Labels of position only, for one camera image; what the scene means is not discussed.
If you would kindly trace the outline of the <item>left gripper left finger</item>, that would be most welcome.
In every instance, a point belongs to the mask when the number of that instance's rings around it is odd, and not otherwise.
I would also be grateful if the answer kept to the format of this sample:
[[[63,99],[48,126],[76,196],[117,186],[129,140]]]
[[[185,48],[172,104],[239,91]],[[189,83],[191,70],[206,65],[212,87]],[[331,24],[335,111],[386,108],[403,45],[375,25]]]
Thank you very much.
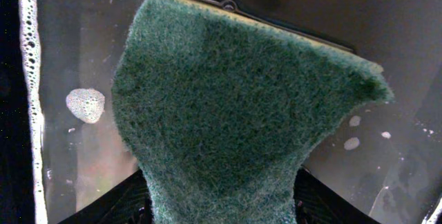
[[[152,224],[152,202],[142,171],[59,224]]]

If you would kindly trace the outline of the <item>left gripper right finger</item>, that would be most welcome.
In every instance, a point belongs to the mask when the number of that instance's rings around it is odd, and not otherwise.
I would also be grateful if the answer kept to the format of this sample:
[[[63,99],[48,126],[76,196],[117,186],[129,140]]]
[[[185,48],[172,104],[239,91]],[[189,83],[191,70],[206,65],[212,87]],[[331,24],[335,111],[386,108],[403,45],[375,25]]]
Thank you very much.
[[[300,224],[380,224],[355,208],[301,167],[294,183],[296,222]]]

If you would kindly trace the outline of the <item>green yellow sponge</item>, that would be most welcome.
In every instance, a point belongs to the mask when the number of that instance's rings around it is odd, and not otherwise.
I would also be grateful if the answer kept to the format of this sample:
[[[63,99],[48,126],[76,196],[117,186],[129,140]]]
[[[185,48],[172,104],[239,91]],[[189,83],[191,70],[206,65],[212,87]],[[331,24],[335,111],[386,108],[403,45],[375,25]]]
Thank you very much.
[[[301,164],[394,96],[378,64],[191,0],[142,3],[111,92],[163,224],[294,223]]]

